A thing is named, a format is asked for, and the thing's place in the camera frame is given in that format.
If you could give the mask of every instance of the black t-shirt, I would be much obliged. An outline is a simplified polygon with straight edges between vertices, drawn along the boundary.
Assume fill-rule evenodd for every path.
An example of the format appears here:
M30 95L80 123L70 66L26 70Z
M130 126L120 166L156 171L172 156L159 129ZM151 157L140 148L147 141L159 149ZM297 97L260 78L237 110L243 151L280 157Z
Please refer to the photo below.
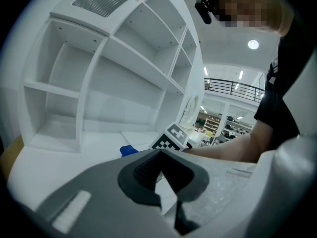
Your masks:
M299 134L296 123L282 100L302 72L313 51L313 44L296 20L280 38L278 56L267 73L265 93L254 118L274 129L270 149Z

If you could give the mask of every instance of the metal railing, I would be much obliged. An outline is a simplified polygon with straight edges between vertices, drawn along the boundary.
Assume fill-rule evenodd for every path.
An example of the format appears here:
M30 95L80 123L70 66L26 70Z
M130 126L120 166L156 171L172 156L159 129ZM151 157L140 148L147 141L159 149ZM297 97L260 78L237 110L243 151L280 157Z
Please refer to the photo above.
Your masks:
M260 102L264 95L264 89L216 78L205 78L205 90L230 94L255 102Z

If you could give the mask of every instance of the light fixture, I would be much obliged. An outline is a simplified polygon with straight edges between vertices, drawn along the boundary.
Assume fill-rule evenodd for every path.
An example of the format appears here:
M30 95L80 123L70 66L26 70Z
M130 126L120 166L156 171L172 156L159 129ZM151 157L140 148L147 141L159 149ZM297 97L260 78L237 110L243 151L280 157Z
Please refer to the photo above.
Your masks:
M241 80L241 79L242 79L242 76L243 76L243 70L242 70L242 71L240 71L239 80Z
M248 42L248 46L252 50L256 50L259 47L259 43L256 40L251 40Z

